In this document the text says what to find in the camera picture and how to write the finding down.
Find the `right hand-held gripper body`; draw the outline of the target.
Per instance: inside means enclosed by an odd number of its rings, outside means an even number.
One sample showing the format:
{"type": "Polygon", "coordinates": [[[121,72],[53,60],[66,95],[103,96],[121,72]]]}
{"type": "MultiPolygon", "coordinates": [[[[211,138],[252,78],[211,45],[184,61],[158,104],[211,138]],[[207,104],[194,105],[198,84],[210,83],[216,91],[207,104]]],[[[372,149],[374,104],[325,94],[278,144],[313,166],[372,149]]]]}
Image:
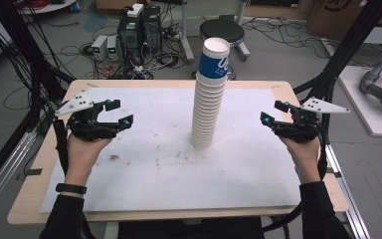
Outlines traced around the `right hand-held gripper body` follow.
{"type": "Polygon", "coordinates": [[[320,127],[316,125],[318,122],[318,114],[349,114],[350,109],[344,108],[326,101],[312,97],[303,103],[300,107],[292,104],[291,115],[292,122],[278,121],[277,126],[272,128],[275,135],[286,137],[295,142],[306,142],[315,139],[320,127]]]}

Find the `stack of paper cups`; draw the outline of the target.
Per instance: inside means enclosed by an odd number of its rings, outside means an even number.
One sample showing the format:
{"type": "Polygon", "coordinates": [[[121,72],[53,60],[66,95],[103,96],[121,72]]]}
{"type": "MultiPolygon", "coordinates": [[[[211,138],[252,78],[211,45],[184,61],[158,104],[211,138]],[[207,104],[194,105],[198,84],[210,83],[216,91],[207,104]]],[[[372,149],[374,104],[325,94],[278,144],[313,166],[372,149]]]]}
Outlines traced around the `stack of paper cups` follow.
{"type": "Polygon", "coordinates": [[[221,38],[203,43],[196,73],[191,141],[197,148],[208,147],[214,138],[224,89],[228,79],[230,45],[221,38]]]}

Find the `person's right hand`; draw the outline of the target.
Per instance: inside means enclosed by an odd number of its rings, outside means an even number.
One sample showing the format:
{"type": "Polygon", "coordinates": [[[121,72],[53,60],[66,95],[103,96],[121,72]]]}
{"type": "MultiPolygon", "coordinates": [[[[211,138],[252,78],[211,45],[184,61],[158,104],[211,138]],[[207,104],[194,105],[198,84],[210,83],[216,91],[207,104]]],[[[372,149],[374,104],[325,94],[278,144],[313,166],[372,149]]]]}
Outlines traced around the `person's right hand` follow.
{"type": "Polygon", "coordinates": [[[320,153],[319,139],[316,137],[313,140],[298,143],[280,136],[280,140],[286,146],[292,158],[300,183],[307,184],[319,181],[320,176],[317,169],[320,153]]]}

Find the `small grey power supply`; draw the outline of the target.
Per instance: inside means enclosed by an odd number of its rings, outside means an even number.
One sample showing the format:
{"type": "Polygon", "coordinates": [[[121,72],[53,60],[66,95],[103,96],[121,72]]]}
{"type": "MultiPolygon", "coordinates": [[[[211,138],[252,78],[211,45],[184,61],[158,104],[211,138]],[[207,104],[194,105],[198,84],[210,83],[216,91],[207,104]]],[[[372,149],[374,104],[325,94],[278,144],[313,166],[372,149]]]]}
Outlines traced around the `small grey power supply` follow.
{"type": "Polygon", "coordinates": [[[117,39],[115,36],[107,37],[107,54],[111,61],[117,61],[119,59],[117,39]]]}
{"type": "Polygon", "coordinates": [[[92,43],[92,50],[97,60],[103,61],[107,56],[107,35],[98,36],[92,43]]]}

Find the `black wrist band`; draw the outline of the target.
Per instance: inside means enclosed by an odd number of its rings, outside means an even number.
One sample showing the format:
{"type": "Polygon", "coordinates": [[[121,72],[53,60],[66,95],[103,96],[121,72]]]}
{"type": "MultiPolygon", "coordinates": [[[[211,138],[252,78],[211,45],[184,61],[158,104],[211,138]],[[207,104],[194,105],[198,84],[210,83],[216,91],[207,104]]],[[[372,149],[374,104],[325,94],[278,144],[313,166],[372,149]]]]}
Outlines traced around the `black wrist band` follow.
{"type": "Polygon", "coordinates": [[[87,188],[82,185],[74,185],[74,184],[66,184],[66,183],[58,183],[56,186],[57,192],[70,192],[84,195],[87,193],[87,188]]]}

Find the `black computer tower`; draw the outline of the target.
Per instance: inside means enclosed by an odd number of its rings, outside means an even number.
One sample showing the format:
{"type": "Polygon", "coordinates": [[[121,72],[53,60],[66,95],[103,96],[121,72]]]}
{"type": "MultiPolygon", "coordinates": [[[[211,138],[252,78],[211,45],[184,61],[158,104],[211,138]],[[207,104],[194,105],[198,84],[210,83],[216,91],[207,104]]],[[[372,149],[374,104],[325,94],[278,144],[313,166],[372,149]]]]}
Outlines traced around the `black computer tower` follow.
{"type": "Polygon", "coordinates": [[[146,6],[143,10],[144,38],[147,49],[152,53],[162,50],[160,7],[146,6]]]}
{"type": "Polygon", "coordinates": [[[143,25],[140,17],[122,15],[117,28],[123,59],[133,65],[143,62],[141,47],[143,44],[143,25]]]}

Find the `white floor platform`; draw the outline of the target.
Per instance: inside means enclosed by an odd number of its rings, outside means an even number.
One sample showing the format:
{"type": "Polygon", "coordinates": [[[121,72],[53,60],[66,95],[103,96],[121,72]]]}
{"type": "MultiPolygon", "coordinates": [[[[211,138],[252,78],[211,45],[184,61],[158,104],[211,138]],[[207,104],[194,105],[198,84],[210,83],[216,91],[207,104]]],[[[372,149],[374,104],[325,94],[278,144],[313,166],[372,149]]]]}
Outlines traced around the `white floor platform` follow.
{"type": "Polygon", "coordinates": [[[373,136],[382,136],[382,104],[359,90],[361,79],[368,71],[370,68],[347,66],[339,76],[339,83],[368,132],[373,136]]]}

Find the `black round stool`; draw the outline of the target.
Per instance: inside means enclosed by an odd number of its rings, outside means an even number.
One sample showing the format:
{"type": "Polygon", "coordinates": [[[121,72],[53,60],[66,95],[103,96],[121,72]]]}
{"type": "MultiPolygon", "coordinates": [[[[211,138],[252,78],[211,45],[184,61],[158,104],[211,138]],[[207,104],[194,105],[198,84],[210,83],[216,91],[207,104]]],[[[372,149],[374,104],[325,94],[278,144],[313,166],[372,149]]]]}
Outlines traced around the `black round stool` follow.
{"type": "Polygon", "coordinates": [[[209,38],[221,38],[240,51],[244,60],[250,56],[248,49],[244,46],[245,31],[234,20],[221,18],[207,20],[200,25],[199,30],[203,41],[209,38]]]}

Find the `grey metal stand leg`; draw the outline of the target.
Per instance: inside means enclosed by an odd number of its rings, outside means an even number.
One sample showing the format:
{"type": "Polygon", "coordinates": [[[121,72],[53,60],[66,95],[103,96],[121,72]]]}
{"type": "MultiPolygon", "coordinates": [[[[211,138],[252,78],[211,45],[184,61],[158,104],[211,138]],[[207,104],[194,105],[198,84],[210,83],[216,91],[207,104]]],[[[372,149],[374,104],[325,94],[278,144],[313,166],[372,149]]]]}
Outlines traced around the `grey metal stand leg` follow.
{"type": "Polygon", "coordinates": [[[187,0],[181,0],[181,32],[179,36],[186,63],[191,64],[194,61],[194,54],[187,38],[187,3],[187,0]]]}

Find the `white table leg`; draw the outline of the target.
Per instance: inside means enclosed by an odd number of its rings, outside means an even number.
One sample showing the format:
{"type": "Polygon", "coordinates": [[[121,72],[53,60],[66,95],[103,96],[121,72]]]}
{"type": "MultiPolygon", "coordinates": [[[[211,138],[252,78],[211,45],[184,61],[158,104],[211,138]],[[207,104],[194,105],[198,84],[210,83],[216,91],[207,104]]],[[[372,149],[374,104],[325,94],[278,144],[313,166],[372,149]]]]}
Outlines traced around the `white table leg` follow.
{"type": "Polygon", "coordinates": [[[103,239],[118,239],[118,223],[117,222],[106,223],[103,239]]]}

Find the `cardboard box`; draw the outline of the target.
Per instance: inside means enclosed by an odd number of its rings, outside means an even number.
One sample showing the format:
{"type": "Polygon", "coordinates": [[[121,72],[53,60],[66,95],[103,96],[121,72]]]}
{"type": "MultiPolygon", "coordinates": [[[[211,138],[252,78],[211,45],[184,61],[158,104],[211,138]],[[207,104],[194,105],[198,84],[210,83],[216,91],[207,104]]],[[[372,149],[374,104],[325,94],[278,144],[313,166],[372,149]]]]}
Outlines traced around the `cardboard box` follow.
{"type": "Polygon", "coordinates": [[[355,21],[382,24],[382,0],[313,0],[306,20],[310,36],[342,40],[355,21]]]}

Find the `white round table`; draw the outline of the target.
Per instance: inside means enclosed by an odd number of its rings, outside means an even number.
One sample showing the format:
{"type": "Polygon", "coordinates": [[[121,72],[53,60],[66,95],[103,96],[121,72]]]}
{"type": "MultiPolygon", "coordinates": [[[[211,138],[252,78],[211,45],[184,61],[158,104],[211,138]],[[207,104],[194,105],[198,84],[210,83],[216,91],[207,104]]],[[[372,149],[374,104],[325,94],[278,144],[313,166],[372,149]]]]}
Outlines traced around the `white round table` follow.
{"type": "Polygon", "coordinates": [[[62,3],[53,3],[51,0],[25,0],[21,10],[26,14],[42,14],[70,7],[77,2],[78,0],[63,0],[62,3]]]}

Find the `person's dark clothing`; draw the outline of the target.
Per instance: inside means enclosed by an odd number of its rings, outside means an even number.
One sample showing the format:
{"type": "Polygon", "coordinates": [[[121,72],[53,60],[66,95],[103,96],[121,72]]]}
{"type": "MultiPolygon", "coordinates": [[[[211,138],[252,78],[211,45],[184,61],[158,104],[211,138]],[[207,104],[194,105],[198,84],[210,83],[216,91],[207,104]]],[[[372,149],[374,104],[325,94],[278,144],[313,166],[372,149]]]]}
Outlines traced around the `person's dark clothing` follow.
{"type": "Polygon", "coordinates": [[[120,222],[117,239],[265,239],[260,217],[120,222]]]}

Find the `aluminium rail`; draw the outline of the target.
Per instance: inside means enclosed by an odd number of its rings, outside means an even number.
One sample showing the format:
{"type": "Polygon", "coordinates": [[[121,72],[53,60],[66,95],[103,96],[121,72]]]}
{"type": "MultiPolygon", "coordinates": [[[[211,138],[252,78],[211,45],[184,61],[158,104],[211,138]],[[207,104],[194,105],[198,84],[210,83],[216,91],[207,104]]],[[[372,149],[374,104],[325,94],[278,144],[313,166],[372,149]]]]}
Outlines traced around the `aluminium rail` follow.
{"type": "Polygon", "coordinates": [[[330,144],[325,147],[325,152],[327,169],[324,182],[327,186],[334,210],[339,213],[344,225],[354,239],[371,239],[339,165],[337,156],[330,144]]]}
{"type": "Polygon", "coordinates": [[[36,138],[35,131],[25,132],[20,139],[15,141],[14,146],[9,147],[9,154],[3,156],[3,165],[0,167],[0,194],[30,151],[36,138]]]}

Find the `black frame post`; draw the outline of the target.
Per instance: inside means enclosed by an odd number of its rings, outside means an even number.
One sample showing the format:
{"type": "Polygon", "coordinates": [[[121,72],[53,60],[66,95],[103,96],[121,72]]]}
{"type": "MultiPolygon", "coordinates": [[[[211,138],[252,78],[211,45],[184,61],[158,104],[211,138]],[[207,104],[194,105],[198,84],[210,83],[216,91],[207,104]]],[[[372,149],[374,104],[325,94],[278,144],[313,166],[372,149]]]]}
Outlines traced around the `black frame post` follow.
{"type": "Polygon", "coordinates": [[[0,23],[36,71],[34,82],[41,84],[53,100],[61,99],[65,90],[57,80],[56,68],[45,59],[12,0],[0,0],[0,23]]]}
{"type": "Polygon", "coordinates": [[[335,82],[358,48],[364,43],[373,28],[382,17],[382,0],[367,0],[367,3],[355,19],[340,45],[331,56],[325,68],[312,80],[297,86],[293,92],[298,95],[306,90],[310,97],[327,99],[333,93],[335,82]]]}

